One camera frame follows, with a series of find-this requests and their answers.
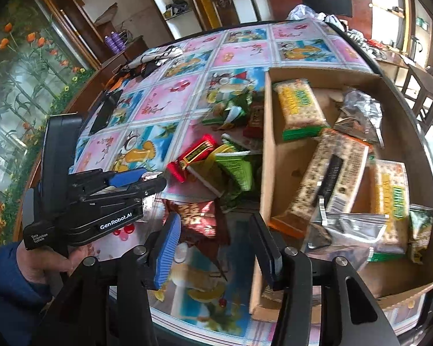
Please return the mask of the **blue sleeve left forearm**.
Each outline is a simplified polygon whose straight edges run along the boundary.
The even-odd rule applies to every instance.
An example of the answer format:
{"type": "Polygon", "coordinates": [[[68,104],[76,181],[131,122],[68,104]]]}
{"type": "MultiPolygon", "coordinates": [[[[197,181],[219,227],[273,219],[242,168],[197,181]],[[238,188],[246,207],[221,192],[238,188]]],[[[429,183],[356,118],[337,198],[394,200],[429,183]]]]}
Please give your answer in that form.
{"type": "Polygon", "coordinates": [[[0,335],[8,345],[27,345],[52,299],[48,283],[30,283],[16,260],[19,243],[0,247],[0,335]]]}

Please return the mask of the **left hand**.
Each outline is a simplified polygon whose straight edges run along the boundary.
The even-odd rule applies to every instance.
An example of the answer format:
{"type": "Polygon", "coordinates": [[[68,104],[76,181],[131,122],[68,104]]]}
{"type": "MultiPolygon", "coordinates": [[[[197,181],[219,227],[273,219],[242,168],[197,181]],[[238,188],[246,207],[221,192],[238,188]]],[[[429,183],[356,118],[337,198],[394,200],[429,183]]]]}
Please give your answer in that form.
{"type": "Polygon", "coordinates": [[[27,250],[22,241],[17,247],[16,260],[19,271],[27,281],[45,284],[48,272],[66,272],[71,275],[89,253],[90,248],[82,246],[70,252],[66,258],[47,247],[27,250]]]}

